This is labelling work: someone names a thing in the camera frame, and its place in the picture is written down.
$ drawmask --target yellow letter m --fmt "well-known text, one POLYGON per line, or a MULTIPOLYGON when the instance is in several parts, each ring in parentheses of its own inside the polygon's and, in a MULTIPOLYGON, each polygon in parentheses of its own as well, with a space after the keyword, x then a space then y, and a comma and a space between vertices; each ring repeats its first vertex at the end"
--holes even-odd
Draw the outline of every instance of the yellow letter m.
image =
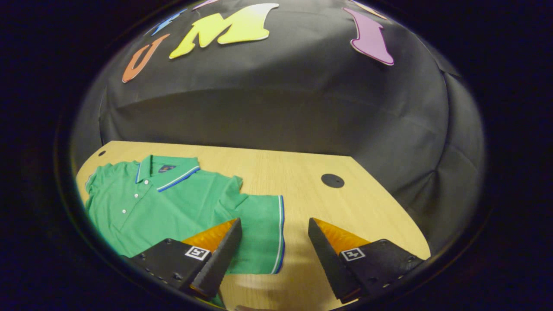
POLYGON ((171 52, 169 58, 190 53, 196 46, 192 41, 198 36, 202 48, 208 46, 218 35, 229 26, 228 31, 217 39, 220 44, 257 41, 269 36, 269 31, 263 28, 269 11, 278 7, 276 3, 254 4, 223 19, 219 13, 206 16, 192 24, 192 29, 186 34, 179 46, 171 52))

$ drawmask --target black grommet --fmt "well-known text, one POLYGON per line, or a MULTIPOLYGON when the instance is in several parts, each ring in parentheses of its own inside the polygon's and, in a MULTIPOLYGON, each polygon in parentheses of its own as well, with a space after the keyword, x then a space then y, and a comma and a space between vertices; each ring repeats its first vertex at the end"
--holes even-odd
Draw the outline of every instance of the black grommet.
POLYGON ((345 184, 342 178, 334 174, 324 174, 321 176, 321 180, 325 185, 333 188, 341 188, 345 184))

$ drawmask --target green polo shirt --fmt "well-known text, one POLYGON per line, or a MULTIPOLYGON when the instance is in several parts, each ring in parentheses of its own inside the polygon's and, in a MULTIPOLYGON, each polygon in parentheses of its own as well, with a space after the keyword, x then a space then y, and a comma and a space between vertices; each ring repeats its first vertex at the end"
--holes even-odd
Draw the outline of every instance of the green polo shirt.
POLYGON ((241 186, 240 177, 201 170, 197 158, 149 155, 140 163, 98 167, 85 185, 85 209, 104 239, 127 257, 240 217, 242 240, 227 272, 278 273, 283 198, 243 194, 241 186))

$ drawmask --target polo shirt collar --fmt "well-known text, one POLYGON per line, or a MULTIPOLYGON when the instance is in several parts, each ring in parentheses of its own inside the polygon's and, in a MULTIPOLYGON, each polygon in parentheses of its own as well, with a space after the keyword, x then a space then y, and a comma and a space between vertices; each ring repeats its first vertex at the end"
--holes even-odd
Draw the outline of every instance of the polo shirt collar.
POLYGON ((161 192, 185 180, 198 170, 200 170, 198 158, 157 157, 149 155, 140 162, 134 182, 138 184, 144 179, 149 179, 155 185, 157 191, 161 192), (152 175, 152 161, 165 165, 174 165, 175 168, 164 173, 156 174, 154 172, 152 175))

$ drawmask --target wooden table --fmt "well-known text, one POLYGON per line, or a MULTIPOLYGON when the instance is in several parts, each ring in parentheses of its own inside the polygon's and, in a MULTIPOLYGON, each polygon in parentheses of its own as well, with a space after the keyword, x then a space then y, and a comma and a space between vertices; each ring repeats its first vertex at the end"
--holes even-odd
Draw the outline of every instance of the wooden table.
POLYGON ((90 156, 77 174, 84 185, 96 167, 146 156, 198 157, 203 170, 243 178, 241 191, 283 195, 286 253, 278 274, 228 274, 221 284, 229 310, 236 305, 275 310, 329 310, 342 306, 325 277, 307 236, 310 217, 366 240, 389 239, 427 259, 430 250, 419 228, 394 198, 351 157, 226 147, 112 141, 90 156), (343 178, 342 188, 321 181, 323 174, 343 178))

